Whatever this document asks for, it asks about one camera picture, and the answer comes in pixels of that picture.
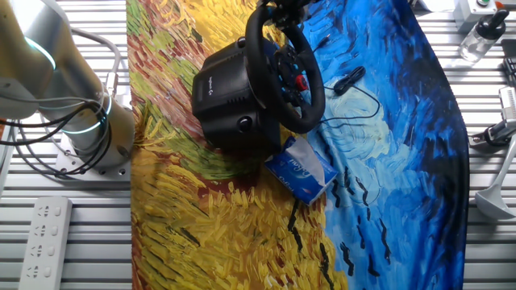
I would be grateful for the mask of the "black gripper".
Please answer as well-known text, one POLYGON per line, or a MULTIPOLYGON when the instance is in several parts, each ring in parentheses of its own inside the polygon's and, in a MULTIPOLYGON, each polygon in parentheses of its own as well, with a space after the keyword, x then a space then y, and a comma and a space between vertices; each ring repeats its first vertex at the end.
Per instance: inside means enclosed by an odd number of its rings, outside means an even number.
POLYGON ((319 0, 259 0, 256 13, 259 16, 273 17, 273 24, 278 29, 295 26, 300 23, 298 13, 305 6, 319 0))

